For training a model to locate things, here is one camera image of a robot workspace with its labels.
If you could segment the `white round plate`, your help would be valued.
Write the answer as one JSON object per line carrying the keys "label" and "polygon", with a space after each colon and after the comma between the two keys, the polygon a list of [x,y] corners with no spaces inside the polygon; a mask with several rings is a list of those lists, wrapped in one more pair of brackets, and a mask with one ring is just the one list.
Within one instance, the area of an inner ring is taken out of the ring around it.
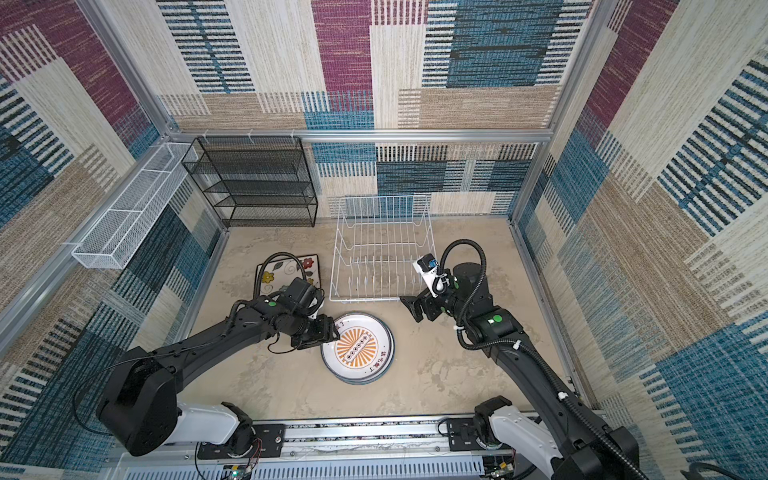
{"label": "white round plate", "polygon": [[326,368],[350,385],[366,385],[383,376],[394,359],[395,340],[380,319],[362,312],[344,314],[335,320],[339,339],[321,347]]}

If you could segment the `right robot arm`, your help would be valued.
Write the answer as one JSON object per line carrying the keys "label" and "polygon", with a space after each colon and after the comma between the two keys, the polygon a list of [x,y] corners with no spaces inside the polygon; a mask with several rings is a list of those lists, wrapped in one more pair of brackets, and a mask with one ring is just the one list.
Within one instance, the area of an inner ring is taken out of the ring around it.
{"label": "right robot arm", "polygon": [[413,318],[452,317],[461,346],[499,366],[541,419],[528,419],[508,400],[489,400],[475,414],[483,442],[512,447],[550,479],[643,478],[632,434],[610,427],[543,360],[522,324],[495,304],[481,265],[465,262],[441,272],[427,254],[412,267],[426,286],[401,299]]}

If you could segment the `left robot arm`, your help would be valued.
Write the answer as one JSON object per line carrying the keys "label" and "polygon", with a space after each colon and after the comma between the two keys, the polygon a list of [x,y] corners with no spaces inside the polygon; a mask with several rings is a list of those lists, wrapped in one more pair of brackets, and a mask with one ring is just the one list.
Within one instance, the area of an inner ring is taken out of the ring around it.
{"label": "left robot arm", "polygon": [[112,371],[96,416],[133,456],[172,443],[219,445],[233,458],[252,453],[252,419],[230,402],[184,404],[178,395],[203,373],[241,350],[286,336],[295,350],[339,340],[332,317],[321,313],[323,293],[295,278],[289,286],[236,301],[227,317],[177,343],[148,352],[135,347]]}

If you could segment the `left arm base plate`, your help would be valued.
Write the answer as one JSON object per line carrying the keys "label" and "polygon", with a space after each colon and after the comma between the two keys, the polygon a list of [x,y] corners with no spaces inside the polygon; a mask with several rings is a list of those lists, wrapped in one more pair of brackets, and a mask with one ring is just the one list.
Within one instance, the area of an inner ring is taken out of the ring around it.
{"label": "left arm base plate", "polygon": [[203,442],[197,460],[255,460],[281,455],[285,424],[250,424],[238,427],[223,444]]}

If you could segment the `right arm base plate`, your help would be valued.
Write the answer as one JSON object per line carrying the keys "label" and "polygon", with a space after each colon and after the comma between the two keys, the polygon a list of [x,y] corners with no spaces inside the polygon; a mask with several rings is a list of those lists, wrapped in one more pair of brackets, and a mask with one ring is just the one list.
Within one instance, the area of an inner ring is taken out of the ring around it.
{"label": "right arm base plate", "polygon": [[448,441],[451,452],[517,450],[522,445],[520,439],[512,443],[483,439],[471,417],[445,417],[438,421],[437,432]]}

